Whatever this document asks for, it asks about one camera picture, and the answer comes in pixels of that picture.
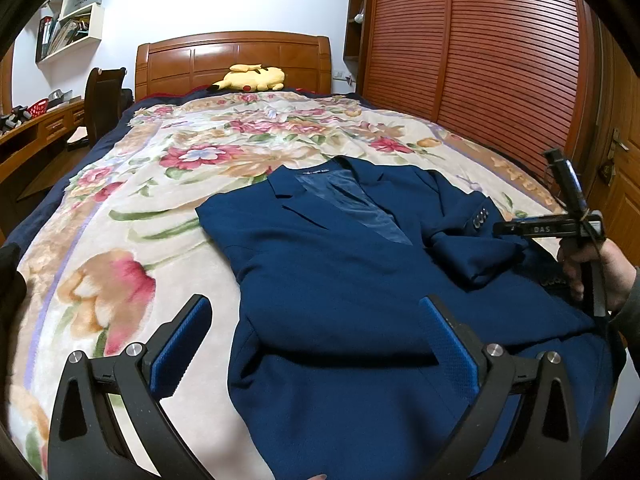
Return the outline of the person's right hand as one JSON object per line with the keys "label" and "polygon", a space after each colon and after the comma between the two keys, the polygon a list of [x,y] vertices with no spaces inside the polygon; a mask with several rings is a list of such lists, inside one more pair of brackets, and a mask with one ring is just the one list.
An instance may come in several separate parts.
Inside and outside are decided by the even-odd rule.
{"label": "person's right hand", "polygon": [[617,312],[623,307],[638,274],[637,268],[609,238],[598,244],[589,243],[584,246],[579,246],[576,240],[563,238],[558,261],[570,282],[572,295],[578,300],[582,300],[587,292],[584,270],[594,263],[597,270],[592,272],[592,276],[601,279],[606,308],[610,312]]}

